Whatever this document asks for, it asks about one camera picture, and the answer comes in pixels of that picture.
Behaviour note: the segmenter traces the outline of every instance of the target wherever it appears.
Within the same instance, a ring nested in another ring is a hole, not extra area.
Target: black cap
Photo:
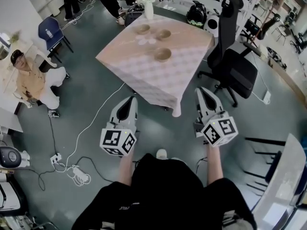
[[[18,59],[19,56],[23,56],[23,52],[21,52],[19,49],[15,50],[12,55],[11,55],[11,63],[13,66],[15,66],[16,60]]]

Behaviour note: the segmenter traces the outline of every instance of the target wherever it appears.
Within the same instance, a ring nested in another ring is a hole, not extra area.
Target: white cube
[[[130,129],[103,128],[100,147],[110,155],[123,157],[128,156],[136,140]]]
[[[224,145],[238,135],[233,117],[211,119],[201,132],[213,147]]]

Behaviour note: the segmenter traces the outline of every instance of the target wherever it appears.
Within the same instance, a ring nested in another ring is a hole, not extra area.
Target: black shoe
[[[59,113],[54,110],[48,111],[48,115],[49,117],[59,117]]]

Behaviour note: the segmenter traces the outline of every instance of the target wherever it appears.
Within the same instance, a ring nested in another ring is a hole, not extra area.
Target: water bottle
[[[46,33],[47,33],[47,35],[48,35],[50,38],[53,38],[52,33],[51,33],[48,29],[46,29]]]

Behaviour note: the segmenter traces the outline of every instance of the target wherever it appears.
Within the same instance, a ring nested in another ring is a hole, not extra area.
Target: wooden bowl
[[[137,34],[144,35],[147,34],[149,30],[150,30],[150,25],[142,24],[137,27],[136,32]]]
[[[172,51],[169,48],[158,48],[153,53],[154,59],[160,62],[166,62],[172,56]]]
[[[157,39],[161,40],[161,41],[165,41],[167,39],[170,38],[170,36],[172,35],[172,33],[169,30],[161,30],[157,33]]]

